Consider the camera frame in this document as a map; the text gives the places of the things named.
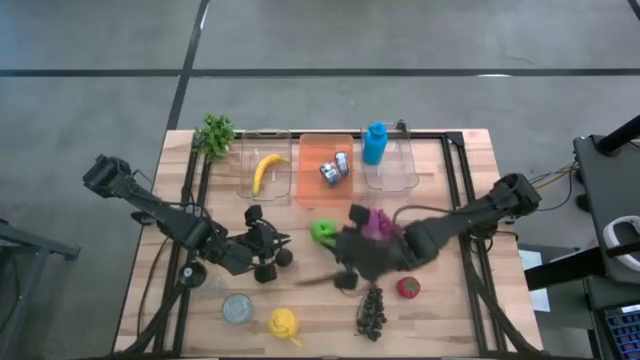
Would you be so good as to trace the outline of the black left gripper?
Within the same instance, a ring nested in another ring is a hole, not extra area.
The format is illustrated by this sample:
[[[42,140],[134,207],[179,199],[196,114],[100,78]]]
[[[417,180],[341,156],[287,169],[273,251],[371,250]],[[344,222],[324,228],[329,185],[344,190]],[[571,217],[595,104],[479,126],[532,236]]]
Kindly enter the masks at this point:
[[[253,271],[261,284],[273,281],[277,278],[275,257],[279,248],[291,242],[290,235],[274,230],[263,219],[260,205],[250,206],[244,217],[247,232],[225,240],[224,267],[232,275]]]

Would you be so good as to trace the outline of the magenta squeeze bottle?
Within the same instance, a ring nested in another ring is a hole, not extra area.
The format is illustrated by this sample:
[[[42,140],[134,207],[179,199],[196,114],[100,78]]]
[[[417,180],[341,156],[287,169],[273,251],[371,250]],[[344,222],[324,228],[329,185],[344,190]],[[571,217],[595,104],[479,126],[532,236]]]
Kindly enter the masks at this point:
[[[393,231],[393,223],[388,215],[382,209],[371,208],[369,220],[362,228],[362,234],[365,237],[374,240],[387,240]]]

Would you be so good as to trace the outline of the red toy grape bunch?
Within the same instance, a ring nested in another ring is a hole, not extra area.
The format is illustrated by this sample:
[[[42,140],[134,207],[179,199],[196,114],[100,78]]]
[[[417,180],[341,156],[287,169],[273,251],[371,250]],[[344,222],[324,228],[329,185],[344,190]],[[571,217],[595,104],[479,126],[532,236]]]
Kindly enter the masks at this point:
[[[403,228],[394,223],[382,209],[375,210],[374,219],[376,220],[374,237],[377,240],[389,241],[403,234]]]

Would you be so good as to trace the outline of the red toy strawberry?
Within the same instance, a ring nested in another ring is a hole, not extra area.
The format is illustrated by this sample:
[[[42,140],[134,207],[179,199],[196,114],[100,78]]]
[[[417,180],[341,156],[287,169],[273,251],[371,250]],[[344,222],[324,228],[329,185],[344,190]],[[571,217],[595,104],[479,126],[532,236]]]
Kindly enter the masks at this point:
[[[421,291],[421,284],[416,278],[406,276],[397,281],[396,291],[402,298],[414,299]]]

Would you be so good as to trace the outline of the dark blue toy grape bunch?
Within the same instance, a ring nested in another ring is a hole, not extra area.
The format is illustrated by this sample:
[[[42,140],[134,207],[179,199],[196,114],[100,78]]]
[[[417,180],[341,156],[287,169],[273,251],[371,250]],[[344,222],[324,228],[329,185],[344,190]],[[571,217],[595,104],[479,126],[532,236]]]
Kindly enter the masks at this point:
[[[356,313],[357,334],[372,342],[378,341],[387,323],[384,310],[383,290],[376,284],[370,284]]]

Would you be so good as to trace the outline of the yellow toy banana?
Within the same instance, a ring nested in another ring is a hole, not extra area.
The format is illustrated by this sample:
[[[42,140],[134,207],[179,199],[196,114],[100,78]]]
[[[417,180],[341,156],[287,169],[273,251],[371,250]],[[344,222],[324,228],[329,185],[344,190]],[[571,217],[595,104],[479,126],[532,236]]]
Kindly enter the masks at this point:
[[[275,164],[289,163],[289,160],[279,154],[270,154],[264,157],[257,165],[252,182],[251,194],[256,197],[260,194],[261,183],[266,170]]]

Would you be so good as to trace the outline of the tin can gold lid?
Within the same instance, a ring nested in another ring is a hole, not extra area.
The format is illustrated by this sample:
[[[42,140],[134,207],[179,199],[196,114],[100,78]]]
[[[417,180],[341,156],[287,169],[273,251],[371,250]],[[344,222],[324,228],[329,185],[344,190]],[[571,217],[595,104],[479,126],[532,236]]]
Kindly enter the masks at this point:
[[[340,183],[341,174],[335,163],[326,162],[320,166],[319,170],[325,182],[330,187],[337,186]]]

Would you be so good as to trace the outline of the yellow squeeze bottle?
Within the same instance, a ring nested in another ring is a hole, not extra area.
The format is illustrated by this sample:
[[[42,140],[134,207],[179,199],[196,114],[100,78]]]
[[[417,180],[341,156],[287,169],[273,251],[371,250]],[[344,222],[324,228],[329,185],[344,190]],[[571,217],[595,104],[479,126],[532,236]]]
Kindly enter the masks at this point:
[[[300,322],[295,313],[288,308],[278,308],[271,312],[268,321],[269,333],[281,340],[288,340],[296,346],[302,347],[298,339]]]

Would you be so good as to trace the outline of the tin can silver lid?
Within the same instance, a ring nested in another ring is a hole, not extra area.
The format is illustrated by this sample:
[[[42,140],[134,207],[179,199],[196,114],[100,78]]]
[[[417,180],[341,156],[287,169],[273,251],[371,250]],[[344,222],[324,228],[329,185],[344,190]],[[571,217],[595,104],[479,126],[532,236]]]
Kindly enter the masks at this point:
[[[222,305],[223,318],[231,324],[249,322],[252,319],[253,312],[253,302],[246,294],[242,293],[229,295]]]

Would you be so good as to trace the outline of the blue squeeze bottle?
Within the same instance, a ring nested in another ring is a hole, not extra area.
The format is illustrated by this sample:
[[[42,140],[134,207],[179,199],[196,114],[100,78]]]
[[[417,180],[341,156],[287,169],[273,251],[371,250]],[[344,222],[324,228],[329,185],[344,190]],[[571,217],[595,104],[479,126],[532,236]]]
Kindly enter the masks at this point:
[[[363,137],[363,162],[377,165],[381,162],[388,141],[387,128],[384,123],[371,123]]]

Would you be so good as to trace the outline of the green toy apple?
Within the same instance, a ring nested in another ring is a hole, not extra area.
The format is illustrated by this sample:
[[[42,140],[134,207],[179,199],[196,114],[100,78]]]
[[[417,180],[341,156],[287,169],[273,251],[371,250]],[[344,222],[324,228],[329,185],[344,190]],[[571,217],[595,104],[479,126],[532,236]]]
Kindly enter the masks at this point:
[[[337,233],[335,224],[326,219],[317,220],[311,225],[312,239],[329,249],[333,249],[336,245],[334,235]]]

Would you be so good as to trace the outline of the orange plastic bin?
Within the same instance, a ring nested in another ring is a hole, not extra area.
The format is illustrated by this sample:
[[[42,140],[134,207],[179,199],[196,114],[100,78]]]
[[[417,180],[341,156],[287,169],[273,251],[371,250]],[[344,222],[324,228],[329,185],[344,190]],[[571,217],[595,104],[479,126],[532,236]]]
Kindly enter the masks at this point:
[[[296,200],[308,207],[348,207],[354,194],[354,139],[346,134],[312,134],[300,137]],[[349,173],[330,185],[321,173],[323,165],[336,165],[336,154],[344,152]]]

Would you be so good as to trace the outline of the green potted plant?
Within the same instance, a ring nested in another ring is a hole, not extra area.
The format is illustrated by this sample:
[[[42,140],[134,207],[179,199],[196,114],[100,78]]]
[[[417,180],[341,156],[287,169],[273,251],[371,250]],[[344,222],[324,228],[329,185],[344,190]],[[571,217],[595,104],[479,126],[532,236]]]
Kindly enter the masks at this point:
[[[235,138],[234,123],[227,115],[206,113],[203,126],[195,128],[194,135],[195,151],[204,157],[206,163],[211,164],[229,153]]]

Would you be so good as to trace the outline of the grey metal stand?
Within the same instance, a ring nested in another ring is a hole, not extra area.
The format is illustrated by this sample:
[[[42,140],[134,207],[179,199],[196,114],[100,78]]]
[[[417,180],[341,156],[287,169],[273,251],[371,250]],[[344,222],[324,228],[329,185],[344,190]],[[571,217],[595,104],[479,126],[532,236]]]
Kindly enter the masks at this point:
[[[31,298],[39,284],[49,256],[58,254],[67,261],[75,261],[79,252],[78,246],[66,245],[17,229],[4,219],[0,219],[0,287],[2,286],[3,273],[8,266],[11,266],[14,271],[16,284],[14,302],[0,324],[0,360],[9,360],[14,353],[26,320]],[[20,278],[17,267],[16,256],[22,253],[34,255],[29,274],[25,280]]]

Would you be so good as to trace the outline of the backlit keyboard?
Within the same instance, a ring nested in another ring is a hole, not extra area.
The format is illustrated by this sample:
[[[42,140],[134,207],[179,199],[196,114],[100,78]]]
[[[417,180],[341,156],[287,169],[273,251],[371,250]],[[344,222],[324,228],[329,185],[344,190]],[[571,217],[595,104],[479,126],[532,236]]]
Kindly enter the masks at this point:
[[[605,309],[605,334],[617,360],[640,360],[640,304]]]

